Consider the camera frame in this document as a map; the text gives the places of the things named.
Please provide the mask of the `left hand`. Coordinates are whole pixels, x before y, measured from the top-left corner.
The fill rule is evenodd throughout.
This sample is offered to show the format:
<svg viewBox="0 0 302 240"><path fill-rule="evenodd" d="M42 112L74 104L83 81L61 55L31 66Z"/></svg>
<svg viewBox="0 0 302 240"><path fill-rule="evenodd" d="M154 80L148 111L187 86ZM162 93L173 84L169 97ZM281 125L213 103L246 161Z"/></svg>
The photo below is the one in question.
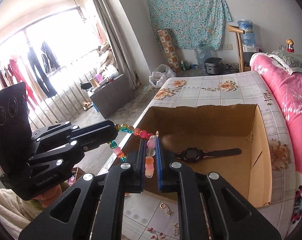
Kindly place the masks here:
<svg viewBox="0 0 302 240"><path fill-rule="evenodd" d="M46 208L51 205L61 194L62 188L60 185L57 185L52 189L36 196L34 200L38 200L42 204L42 207Z"/></svg>

